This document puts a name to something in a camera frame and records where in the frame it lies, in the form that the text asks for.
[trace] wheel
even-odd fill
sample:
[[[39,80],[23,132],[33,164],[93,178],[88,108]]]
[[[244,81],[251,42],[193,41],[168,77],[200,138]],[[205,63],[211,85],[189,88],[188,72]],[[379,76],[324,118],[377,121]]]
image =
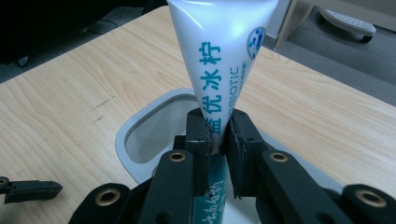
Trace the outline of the wheel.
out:
[[[363,37],[363,39],[361,40],[361,42],[364,43],[364,44],[367,44],[367,43],[370,42],[372,39],[373,39],[372,36],[365,35],[365,36]]]
[[[23,58],[20,58],[17,60],[17,65],[19,67],[24,67],[26,66],[27,62],[29,61],[29,55],[24,56]]]
[[[82,28],[78,31],[79,35],[85,35],[88,31],[88,27]]]
[[[322,15],[319,15],[318,23],[323,24],[325,22],[326,22],[326,19],[324,19],[324,17]]]

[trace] mounting hole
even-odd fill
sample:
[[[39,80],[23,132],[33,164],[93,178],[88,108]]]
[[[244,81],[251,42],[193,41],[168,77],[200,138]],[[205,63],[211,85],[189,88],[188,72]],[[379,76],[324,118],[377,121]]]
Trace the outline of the mounting hole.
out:
[[[330,216],[329,214],[325,214],[325,213],[317,214],[317,220],[320,223],[325,223],[325,224],[333,224],[333,223],[335,223],[335,221],[332,218],[332,216]]]
[[[175,152],[169,156],[169,159],[171,161],[184,161],[186,159],[186,155],[180,152]]]
[[[99,206],[109,206],[120,198],[120,191],[117,189],[104,189],[96,195],[95,202]]]
[[[169,212],[161,212],[155,216],[155,223],[168,224],[172,221],[172,215]]]
[[[371,205],[372,207],[387,206],[387,201],[385,201],[385,199],[368,189],[357,189],[355,194],[359,200]]]
[[[279,162],[285,162],[285,161],[288,160],[288,157],[285,156],[284,154],[280,153],[280,152],[271,153],[270,158],[273,161],[279,161]]]

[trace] printed logo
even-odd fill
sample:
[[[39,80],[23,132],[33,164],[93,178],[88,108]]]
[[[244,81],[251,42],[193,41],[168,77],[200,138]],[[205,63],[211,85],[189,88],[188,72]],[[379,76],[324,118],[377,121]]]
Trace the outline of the printed logo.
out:
[[[247,52],[251,59],[255,59],[259,53],[260,47],[262,46],[262,41],[264,40],[265,29],[256,28],[254,29],[247,40]]]

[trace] wood grain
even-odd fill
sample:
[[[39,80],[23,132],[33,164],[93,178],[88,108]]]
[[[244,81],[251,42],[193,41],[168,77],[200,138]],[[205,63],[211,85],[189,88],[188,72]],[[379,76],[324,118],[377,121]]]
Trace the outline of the wood grain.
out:
[[[114,148],[119,128],[159,96],[190,87],[168,7],[1,84],[0,174],[64,190],[51,201],[0,205],[0,223],[67,223],[96,187],[135,187]],[[342,184],[396,197],[395,107],[268,49],[236,107]]]

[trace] white toothpaste tube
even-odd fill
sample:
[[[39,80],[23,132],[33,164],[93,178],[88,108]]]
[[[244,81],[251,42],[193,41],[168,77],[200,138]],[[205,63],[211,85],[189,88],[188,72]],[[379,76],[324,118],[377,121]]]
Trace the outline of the white toothpaste tube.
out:
[[[223,219],[224,132],[248,78],[277,0],[167,0],[195,95],[210,126],[209,192],[194,199],[193,223]]]

